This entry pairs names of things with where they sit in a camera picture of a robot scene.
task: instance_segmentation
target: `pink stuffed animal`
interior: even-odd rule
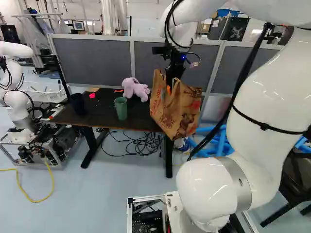
[[[140,84],[136,78],[126,78],[122,82],[124,87],[123,97],[130,99],[133,93],[140,97],[141,102],[146,102],[148,100],[148,95],[150,90],[145,84]]]

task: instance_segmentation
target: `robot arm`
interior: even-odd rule
[[[28,122],[27,102],[29,99],[24,93],[16,91],[22,78],[22,69],[16,59],[29,58],[33,54],[33,50],[26,45],[0,41],[0,57],[5,57],[2,60],[5,72],[0,78],[2,85],[0,97],[1,101],[10,107],[8,108],[9,117],[17,128],[31,129],[28,124],[24,124]]]
[[[184,25],[201,21],[225,0],[177,0],[170,18],[175,41],[189,45],[194,35]],[[309,0],[233,0],[250,17],[274,24],[311,28]],[[165,19],[161,18],[160,35]],[[187,40],[180,39],[191,31]],[[274,58],[242,84],[234,106],[248,117],[278,129],[302,132],[311,123],[309,78],[311,32],[296,28],[293,37]],[[268,203],[276,194],[284,160],[301,135],[262,130],[231,110],[228,139],[235,152],[227,157],[196,159],[185,163],[176,178],[177,189],[192,221],[202,230],[217,232],[229,215]]]
[[[176,0],[172,4],[178,4],[170,18],[170,32],[174,40],[182,46],[188,46],[197,29],[197,22],[209,18],[227,0]],[[159,34],[165,37],[165,21],[172,8],[170,4],[160,19]]]

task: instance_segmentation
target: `brown paper bag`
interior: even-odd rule
[[[202,89],[173,80],[169,94],[166,76],[156,69],[150,97],[150,115],[166,135],[175,140],[193,134],[198,127]]]

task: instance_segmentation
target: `black table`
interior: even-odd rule
[[[85,156],[81,167],[87,168],[92,158],[96,154],[109,129],[126,129],[134,131],[160,132],[162,129],[150,117],[149,101],[142,103],[140,98],[133,96],[127,100],[127,120],[118,120],[116,109],[114,108],[114,99],[122,96],[120,92],[114,92],[114,89],[100,88],[96,92],[96,98],[91,99],[89,95],[93,92],[86,91],[83,94],[85,106],[88,114],[79,116],[75,113],[71,104],[57,114],[51,122],[56,124],[69,124],[79,127],[86,137],[89,151]],[[95,138],[92,127],[101,127],[105,130]],[[164,154],[166,177],[173,176],[173,141],[166,135],[164,136]]]

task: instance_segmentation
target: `green cup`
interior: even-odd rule
[[[115,106],[119,120],[126,120],[127,118],[127,100],[125,97],[118,97],[115,99]]]

